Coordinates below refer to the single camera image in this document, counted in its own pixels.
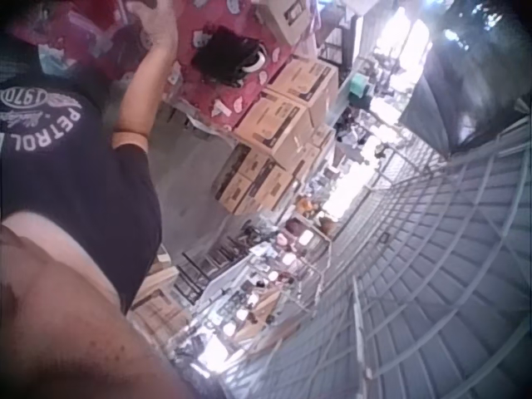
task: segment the merchandise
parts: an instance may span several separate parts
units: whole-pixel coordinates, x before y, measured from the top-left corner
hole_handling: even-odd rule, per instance
[[[292,155],[303,148],[312,133],[307,108],[269,90],[261,92],[234,131],[237,139],[283,167],[290,166]]]
[[[306,0],[254,0],[254,4],[275,38],[290,46],[299,42],[312,21]]]
[[[313,127],[318,127],[336,100],[338,69],[327,62],[294,55],[268,88],[306,106]]]

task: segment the person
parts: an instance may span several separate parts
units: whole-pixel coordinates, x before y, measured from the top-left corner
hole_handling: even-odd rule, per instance
[[[178,45],[171,0],[126,6],[152,46],[111,143],[75,81],[0,83],[0,397],[192,397],[124,316],[161,241],[146,152]]]

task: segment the red patterned fabric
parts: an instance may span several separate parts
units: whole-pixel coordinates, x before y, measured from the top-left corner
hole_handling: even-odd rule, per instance
[[[36,15],[12,32],[32,44],[63,50],[65,58],[90,62],[111,79],[120,80],[131,77],[145,54],[139,23],[128,15],[131,25],[124,29],[128,22],[122,15],[118,0],[76,0],[57,5],[46,21]],[[207,126],[230,131],[287,60],[292,48],[276,42],[257,19],[250,0],[175,0],[175,15],[180,35],[176,55],[179,65],[175,65],[175,70],[180,69],[181,77],[172,81],[174,84],[167,84],[165,101]],[[208,33],[219,25],[259,39],[266,49],[266,64],[261,71],[249,74],[242,88],[204,81],[190,65],[196,52],[195,37],[198,41],[202,32]],[[216,100],[231,110],[229,116],[213,111]]]

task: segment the wire grid panel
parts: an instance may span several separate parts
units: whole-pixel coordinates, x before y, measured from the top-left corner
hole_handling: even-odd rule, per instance
[[[407,187],[377,231],[393,239],[355,259],[370,397],[519,397],[532,377],[529,152]]]
[[[416,162],[440,164],[426,153]],[[400,184],[371,192],[334,243],[317,316],[273,356],[256,396],[357,391],[351,312],[342,320],[352,275],[373,374],[369,397],[521,394],[532,377],[530,154],[509,153],[479,150],[427,175],[405,163]],[[243,373],[259,370],[257,361]]]

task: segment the small box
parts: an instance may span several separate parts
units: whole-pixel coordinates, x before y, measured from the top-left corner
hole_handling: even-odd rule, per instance
[[[334,136],[336,131],[331,126],[325,124],[320,125],[313,133],[313,136],[310,138],[310,141],[317,148],[323,148],[331,139],[331,136]]]
[[[247,154],[239,168],[239,173],[252,181],[257,179],[259,172],[263,169],[266,162],[268,162],[269,157],[243,144],[238,145],[238,147],[243,147],[242,149],[239,148],[239,150],[245,151]]]
[[[312,21],[306,0],[254,0],[257,14],[275,38],[293,46]]]
[[[270,160],[249,187],[247,195],[265,209],[273,210],[292,183],[293,176]]]
[[[225,176],[224,183],[219,187],[215,198],[233,213],[248,192],[250,185],[251,180],[240,173],[229,173]]]
[[[289,167],[313,133],[307,108],[276,92],[264,90],[236,126],[234,134],[243,143]]]
[[[287,172],[292,174],[297,180],[304,181],[320,152],[320,149],[315,145],[307,143],[303,149],[294,156],[293,166],[288,169]]]
[[[268,89],[306,106],[313,127],[320,126],[338,94],[338,69],[320,60],[294,55]]]
[[[245,195],[233,214],[256,214],[262,205],[253,197]]]

